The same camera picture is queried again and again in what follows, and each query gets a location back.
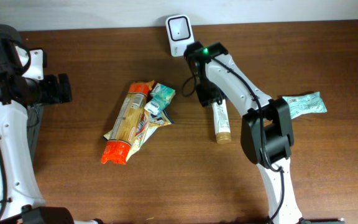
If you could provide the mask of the white cream tube gold cap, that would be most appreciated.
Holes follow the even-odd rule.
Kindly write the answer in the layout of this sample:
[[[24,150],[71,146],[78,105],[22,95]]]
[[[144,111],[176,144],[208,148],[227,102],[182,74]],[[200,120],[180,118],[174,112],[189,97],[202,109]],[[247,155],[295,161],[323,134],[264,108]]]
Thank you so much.
[[[214,132],[216,135],[216,142],[218,144],[226,144],[231,142],[231,129],[227,114],[226,100],[222,100],[221,104],[213,103],[212,109],[214,116]]]

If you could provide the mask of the blue white tissue packet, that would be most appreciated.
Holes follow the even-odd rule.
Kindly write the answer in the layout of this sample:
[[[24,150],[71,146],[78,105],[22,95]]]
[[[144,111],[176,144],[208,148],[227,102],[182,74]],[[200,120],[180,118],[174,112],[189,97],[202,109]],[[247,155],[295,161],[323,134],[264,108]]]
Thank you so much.
[[[161,83],[156,84],[150,95],[152,99],[146,103],[144,109],[150,114],[157,116],[171,102],[175,96],[175,90]]]

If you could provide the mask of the yellow wet wipes packet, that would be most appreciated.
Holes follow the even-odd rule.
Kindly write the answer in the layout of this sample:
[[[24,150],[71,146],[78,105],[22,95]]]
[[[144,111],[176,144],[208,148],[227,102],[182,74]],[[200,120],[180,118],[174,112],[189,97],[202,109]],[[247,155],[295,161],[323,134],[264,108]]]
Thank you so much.
[[[142,145],[158,128],[171,124],[173,124],[173,121],[165,110],[162,110],[156,116],[145,111],[138,123],[136,132],[132,135],[134,138],[131,147],[129,148],[126,142],[119,141],[116,150],[113,152],[105,150],[103,152],[101,162],[105,164],[107,161],[112,161],[115,164],[126,164],[129,158],[141,149]]]

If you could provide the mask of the orange spaghetti packet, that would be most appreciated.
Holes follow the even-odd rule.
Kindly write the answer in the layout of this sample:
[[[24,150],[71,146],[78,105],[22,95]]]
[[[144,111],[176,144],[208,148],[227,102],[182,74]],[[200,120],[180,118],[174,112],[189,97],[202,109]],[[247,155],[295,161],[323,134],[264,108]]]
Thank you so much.
[[[144,106],[155,81],[134,82],[130,85],[114,126],[107,138],[101,163],[112,161],[126,164],[129,151],[135,141],[137,128],[144,115]]]

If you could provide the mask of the teal snack packet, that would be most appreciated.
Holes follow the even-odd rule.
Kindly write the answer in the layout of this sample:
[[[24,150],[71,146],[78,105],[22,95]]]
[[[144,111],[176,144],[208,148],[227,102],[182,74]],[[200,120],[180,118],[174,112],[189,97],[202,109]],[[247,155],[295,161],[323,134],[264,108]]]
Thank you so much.
[[[291,119],[304,114],[327,112],[319,91],[303,96],[283,96],[283,99],[289,105]]]

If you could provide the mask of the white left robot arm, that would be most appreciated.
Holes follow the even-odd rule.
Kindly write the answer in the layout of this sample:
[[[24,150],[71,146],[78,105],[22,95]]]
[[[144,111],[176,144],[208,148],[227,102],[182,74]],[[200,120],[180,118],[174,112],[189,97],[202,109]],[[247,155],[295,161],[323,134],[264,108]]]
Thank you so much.
[[[0,223],[76,223],[65,207],[48,207],[35,179],[27,109],[72,100],[66,74],[43,75],[40,49],[0,38]]]

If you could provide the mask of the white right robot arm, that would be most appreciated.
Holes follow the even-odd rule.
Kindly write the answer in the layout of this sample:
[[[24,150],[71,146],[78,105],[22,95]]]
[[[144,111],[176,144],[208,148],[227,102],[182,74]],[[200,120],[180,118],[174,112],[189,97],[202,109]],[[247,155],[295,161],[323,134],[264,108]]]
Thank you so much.
[[[203,107],[229,100],[242,118],[241,148],[258,167],[268,198],[269,223],[301,223],[290,175],[294,144],[288,103],[257,88],[221,44],[188,45],[183,54]]]

